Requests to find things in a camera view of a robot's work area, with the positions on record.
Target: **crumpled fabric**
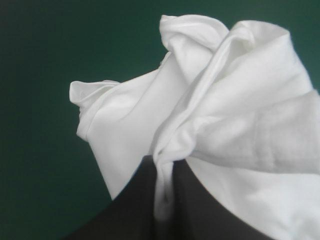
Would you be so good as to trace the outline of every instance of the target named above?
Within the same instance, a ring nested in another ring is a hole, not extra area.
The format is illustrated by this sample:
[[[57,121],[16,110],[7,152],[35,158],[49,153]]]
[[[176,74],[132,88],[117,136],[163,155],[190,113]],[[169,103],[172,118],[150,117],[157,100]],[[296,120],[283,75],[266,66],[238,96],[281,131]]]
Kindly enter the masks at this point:
[[[290,33],[244,20],[162,15],[158,69],[119,83],[73,81],[76,134],[114,199],[141,159],[157,168],[154,215],[170,217],[173,162],[276,240],[320,239],[320,96]]]

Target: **white cloth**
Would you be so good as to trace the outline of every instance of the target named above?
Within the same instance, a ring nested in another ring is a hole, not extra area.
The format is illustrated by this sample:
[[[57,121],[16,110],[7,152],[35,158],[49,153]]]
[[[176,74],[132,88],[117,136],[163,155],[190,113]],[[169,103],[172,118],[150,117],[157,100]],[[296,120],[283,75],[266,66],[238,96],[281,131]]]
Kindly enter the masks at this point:
[[[284,28],[166,16],[158,69],[123,83],[74,81],[77,135],[112,198],[145,155],[155,217],[170,215],[173,161],[187,159],[223,206],[277,240],[320,239],[320,96]]]

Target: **black object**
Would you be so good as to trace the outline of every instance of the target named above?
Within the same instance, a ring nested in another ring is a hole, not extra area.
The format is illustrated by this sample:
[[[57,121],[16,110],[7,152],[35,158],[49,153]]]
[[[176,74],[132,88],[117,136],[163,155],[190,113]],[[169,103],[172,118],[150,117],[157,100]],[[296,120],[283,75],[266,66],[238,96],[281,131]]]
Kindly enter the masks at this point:
[[[174,214],[163,233],[153,217],[156,167],[144,156],[113,202],[65,240],[271,240],[223,207],[186,160],[173,165]]]

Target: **dark green background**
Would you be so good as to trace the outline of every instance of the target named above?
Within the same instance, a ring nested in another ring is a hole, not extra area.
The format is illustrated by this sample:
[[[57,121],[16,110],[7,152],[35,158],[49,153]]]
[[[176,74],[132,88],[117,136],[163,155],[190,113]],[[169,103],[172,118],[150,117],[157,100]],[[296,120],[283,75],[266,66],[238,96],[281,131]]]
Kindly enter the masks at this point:
[[[69,85],[158,68],[162,14],[283,26],[319,88],[319,12],[317,0],[2,0],[0,240],[59,239],[110,203],[89,145],[76,136]]]

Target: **gauze cloth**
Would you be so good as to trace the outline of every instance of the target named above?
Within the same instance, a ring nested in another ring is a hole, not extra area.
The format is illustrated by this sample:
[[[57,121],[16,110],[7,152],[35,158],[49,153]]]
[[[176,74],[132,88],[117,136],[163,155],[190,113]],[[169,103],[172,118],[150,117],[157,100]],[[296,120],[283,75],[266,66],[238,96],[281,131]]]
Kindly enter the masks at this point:
[[[145,155],[157,169],[154,215],[170,217],[173,161],[226,209],[277,240],[320,239],[320,96],[290,33],[244,20],[162,15],[168,50],[128,81],[73,81],[76,134],[114,199]]]

